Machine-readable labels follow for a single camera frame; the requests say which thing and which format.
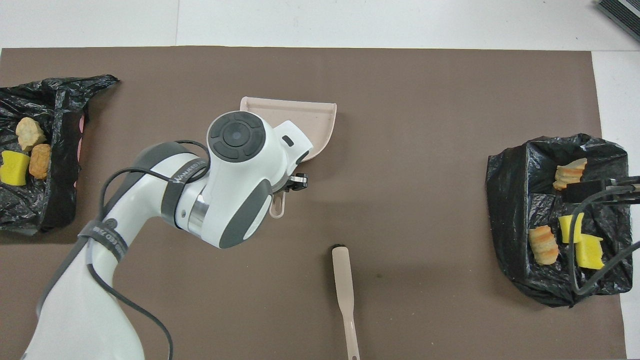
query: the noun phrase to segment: gray circular button pad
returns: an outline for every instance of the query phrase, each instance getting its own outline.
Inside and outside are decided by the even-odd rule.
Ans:
[[[231,163],[241,163],[262,150],[265,135],[260,118],[246,111],[233,111],[213,123],[207,140],[217,157]]]

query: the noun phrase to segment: beige brush handle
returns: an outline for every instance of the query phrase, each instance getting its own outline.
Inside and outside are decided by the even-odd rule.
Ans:
[[[333,276],[335,278],[335,292],[338,296],[338,306],[344,321],[344,335],[347,340],[347,354],[349,360],[360,360],[356,327],[353,321],[353,279],[351,278],[351,263],[349,249],[345,246],[335,247],[333,256]]]

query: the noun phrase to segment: beige food piece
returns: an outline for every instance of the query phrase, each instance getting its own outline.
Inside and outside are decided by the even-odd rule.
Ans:
[[[572,161],[564,166],[558,166],[556,170],[556,181],[554,182],[554,188],[556,190],[564,190],[566,189],[567,184],[579,183],[586,166],[586,158]]]
[[[30,117],[23,117],[15,128],[15,134],[18,135],[18,143],[22,147],[22,151],[31,151],[31,149],[47,139],[44,132],[40,129],[40,124]]]
[[[529,243],[538,264],[551,265],[556,262],[559,254],[558,244],[549,225],[529,230]]]
[[[51,157],[51,146],[46,143],[36,145],[31,150],[31,162],[29,163],[29,174],[36,179],[46,179],[49,171],[49,158]]]

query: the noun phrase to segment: beige dustpan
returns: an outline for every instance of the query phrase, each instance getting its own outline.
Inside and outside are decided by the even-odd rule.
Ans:
[[[262,117],[271,127],[290,120],[302,130],[314,148],[302,161],[318,155],[329,142],[335,123],[336,104],[243,97],[241,111],[249,111]],[[273,196],[269,214],[273,218],[284,215],[285,192]]]

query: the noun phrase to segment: velcro strap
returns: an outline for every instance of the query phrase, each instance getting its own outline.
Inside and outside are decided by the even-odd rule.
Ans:
[[[98,220],[91,220],[78,234],[78,238],[88,237],[109,249],[118,262],[124,258],[129,246],[113,228]]]
[[[187,185],[187,181],[189,179],[206,166],[206,160],[196,158],[187,162],[175,172],[171,178],[171,182],[166,184],[162,204],[160,206],[160,212],[162,213],[164,221],[180,229],[178,224],[175,222],[175,210],[178,208],[178,201],[180,201],[180,196],[182,196],[184,186]]]

